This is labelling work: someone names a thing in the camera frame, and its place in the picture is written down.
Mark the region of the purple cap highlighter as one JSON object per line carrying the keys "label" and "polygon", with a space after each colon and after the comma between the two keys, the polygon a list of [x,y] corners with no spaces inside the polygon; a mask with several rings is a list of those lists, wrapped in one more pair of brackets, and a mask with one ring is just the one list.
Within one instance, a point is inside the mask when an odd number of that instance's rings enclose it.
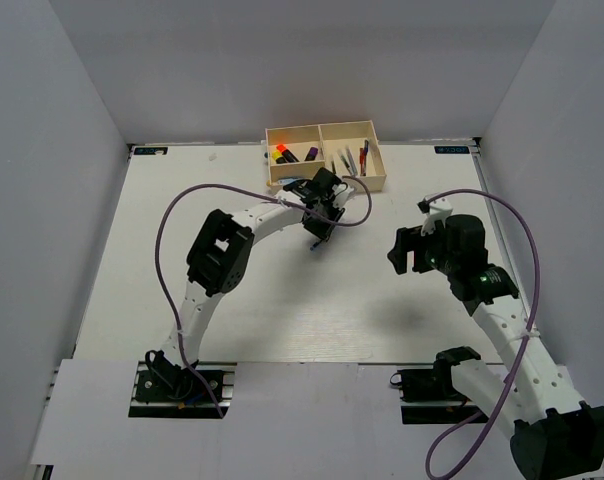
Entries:
{"label": "purple cap highlighter", "polygon": [[318,154],[318,148],[317,147],[311,147],[308,150],[308,152],[307,152],[307,154],[305,156],[304,161],[305,162],[314,161],[316,159],[316,157],[317,157],[317,154]]}

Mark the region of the orange cap highlighter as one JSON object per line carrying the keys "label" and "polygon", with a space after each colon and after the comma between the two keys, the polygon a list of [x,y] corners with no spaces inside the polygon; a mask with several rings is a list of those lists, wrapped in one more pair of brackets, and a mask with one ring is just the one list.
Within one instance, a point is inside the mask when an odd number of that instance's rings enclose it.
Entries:
{"label": "orange cap highlighter", "polygon": [[278,152],[285,158],[288,163],[298,163],[299,159],[295,154],[284,144],[278,144],[276,146]]}

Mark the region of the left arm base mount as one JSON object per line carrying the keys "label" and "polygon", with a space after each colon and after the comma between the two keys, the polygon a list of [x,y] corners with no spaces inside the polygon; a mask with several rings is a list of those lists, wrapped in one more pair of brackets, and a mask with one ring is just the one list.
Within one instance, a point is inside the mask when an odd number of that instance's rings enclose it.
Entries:
{"label": "left arm base mount", "polygon": [[147,351],[135,375],[129,418],[221,420],[227,413],[233,371],[173,364],[163,351]]}

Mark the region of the red pen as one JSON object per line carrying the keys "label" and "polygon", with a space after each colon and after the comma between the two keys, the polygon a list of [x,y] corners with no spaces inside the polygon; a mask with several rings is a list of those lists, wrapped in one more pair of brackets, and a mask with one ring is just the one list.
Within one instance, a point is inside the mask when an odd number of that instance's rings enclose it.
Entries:
{"label": "red pen", "polygon": [[359,149],[359,168],[361,177],[365,177],[367,174],[367,154],[368,149],[366,147],[361,147]]}

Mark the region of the purple clear pen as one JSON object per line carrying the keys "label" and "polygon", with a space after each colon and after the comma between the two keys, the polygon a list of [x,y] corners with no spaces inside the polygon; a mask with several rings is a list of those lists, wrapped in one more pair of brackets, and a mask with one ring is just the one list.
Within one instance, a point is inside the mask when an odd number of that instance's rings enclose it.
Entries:
{"label": "purple clear pen", "polygon": [[346,158],[346,161],[348,164],[348,169],[349,169],[350,175],[356,176],[358,174],[358,171],[357,171],[357,167],[356,167],[355,161],[353,159],[351,150],[348,146],[346,146],[344,148],[344,151],[345,151],[345,158]]}

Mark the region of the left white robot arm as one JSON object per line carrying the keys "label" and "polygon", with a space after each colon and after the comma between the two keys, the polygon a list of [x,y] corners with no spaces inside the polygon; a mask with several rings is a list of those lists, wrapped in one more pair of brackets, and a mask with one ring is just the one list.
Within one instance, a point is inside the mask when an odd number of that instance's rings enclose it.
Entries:
{"label": "left white robot arm", "polygon": [[[160,265],[163,233],[172,210],[186,195],[203,189],[220,189],[256,199],[258,203],[235,213],[211,211],[198,232],[186,264],[186,289],[181,305],[173,300]],[[186,368],[200,358],[204,334],[222,298],[244,278],[251,250],[260,241],[292,225],[302,225],[319,242],[326,242],[337,226],[358,226],[341,221],[346,204],[356,193],[330,170],[322,167],[313,178],[294,180],[274,196],[257,194],[223,184],[195,185],[179,193],[166,208],[154,245],[156,275],[174,326],[161,347],[172,363],[162,370],[159,387],[170,398],[181,399],[193,387],[193,374]]]}

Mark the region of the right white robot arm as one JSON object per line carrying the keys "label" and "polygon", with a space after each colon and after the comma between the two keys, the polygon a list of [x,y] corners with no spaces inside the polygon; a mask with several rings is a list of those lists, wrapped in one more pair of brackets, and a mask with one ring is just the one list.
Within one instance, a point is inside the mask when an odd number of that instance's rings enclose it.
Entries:
{"label": "right white robot arm", "polygon": [[519,291],[488,260],[486,232],[473,215],[452,215],[400,228],[387,257],[397,274],[438,271],[487,335],[514,380],[494,374],[468,346],[437,353],[424,376],[404,371],[407,402],[468,399],[509,441],[526,479],[563,479],[598,470],[604,460],[604,407],[590,406],[562,374],[527,319]]}

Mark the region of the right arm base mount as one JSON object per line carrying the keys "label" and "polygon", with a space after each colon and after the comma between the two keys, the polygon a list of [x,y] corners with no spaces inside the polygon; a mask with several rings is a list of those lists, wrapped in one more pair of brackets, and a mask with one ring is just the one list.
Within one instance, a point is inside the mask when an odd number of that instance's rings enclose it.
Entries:
{"label": "right arm base mount", "polygon": [[457,391],[446,393],[435,373],[428,368],[397,370],[389,386],[399,392],[403,425],[455,425],[468,418],[484,424],[488,417]]}

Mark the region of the blue grip pen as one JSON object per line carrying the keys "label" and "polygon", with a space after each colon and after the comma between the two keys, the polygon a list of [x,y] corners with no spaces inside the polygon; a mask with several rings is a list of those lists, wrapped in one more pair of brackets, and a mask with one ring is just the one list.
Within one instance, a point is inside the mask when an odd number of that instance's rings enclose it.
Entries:
{"label": "blue grip pen", "polygon": [[369,140],[365,139],[364,143],[363,143],[363,147],[361,148],[360,151],[360,163],[361,165],[366,165],[366,158],[368,155],[368,151],[369,151]]}

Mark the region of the blue clear highlighter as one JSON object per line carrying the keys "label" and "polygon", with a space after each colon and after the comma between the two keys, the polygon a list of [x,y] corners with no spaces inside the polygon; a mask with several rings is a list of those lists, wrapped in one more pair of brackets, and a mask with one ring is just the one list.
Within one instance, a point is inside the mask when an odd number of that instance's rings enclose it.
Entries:
{"label": "blue clear highlighter", "polygon": [[292,183],[294,181],[298,181],[298,180],[304,180],[303,177],[286,177],[286,178],[282,178],[278,180],[278,184],[280,185],[286,185],[289,183]]}

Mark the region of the green clear pen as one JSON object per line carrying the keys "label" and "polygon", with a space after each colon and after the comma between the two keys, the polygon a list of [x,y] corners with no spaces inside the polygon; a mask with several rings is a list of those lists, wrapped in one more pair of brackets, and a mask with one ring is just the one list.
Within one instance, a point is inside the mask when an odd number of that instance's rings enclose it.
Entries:
{"label": "green clear pen", "polygon": [[341,150],[338,150],[338,157],[340,158],[342,164],[344,165],[346,171],[348,172],[348,175],[352,175],[352,170],[351,170],[351,165],[349,163],[349,161],[347,160],[346,156],[342,153]]}

